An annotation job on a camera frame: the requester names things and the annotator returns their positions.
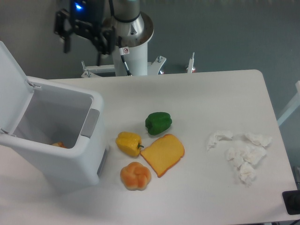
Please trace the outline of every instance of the white trash bin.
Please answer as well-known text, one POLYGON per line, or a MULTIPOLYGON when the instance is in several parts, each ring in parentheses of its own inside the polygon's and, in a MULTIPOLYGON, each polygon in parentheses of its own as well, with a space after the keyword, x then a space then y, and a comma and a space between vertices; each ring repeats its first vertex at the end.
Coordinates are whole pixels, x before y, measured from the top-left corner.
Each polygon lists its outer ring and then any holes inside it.
POLYGON ((100 94, 27 77, 3 42, 0 79, 0 144, 45 175, 97 184, 106 157, 100 94), (67 149, 52 146, 57 142, 67 149))

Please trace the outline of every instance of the blue light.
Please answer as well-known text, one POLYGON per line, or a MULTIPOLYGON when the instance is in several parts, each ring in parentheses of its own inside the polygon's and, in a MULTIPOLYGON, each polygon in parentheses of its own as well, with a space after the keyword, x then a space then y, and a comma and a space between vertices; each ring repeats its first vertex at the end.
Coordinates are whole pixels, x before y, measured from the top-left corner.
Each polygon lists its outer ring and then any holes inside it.
POLYGON ((78 3, 75 3, 75 6, 77 10, 82 10, 82 7, 78 3))

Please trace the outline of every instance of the warning sticker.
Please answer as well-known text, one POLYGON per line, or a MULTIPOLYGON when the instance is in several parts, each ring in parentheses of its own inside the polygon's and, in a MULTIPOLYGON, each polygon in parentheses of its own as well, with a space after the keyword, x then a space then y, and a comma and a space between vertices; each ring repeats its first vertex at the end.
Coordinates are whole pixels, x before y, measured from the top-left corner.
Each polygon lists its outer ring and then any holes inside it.
POLYGON ((119 48, 119 51, 121 55, 127 55, 129 54, 129 47, 119 48))

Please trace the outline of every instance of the yellow bell pepper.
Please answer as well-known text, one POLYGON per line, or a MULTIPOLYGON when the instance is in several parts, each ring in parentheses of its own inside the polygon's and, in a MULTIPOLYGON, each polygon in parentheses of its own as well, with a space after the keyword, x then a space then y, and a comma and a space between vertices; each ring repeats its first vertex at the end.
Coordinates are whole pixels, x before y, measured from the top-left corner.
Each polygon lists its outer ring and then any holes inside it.
POLYGON ((137 157, 140 154, 142 139, 138 134, 121 132, 116 138, 118 148, 126 154, 137 157))

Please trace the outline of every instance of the trash bin lid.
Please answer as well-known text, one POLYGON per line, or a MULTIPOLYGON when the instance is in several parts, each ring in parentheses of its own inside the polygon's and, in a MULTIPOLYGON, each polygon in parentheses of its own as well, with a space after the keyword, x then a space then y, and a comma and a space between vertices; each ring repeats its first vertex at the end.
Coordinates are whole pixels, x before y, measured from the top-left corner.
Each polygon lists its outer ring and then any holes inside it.
POLYGON ((0 134, 14 132, 33 92, 27 76, 0 41, 0 134))

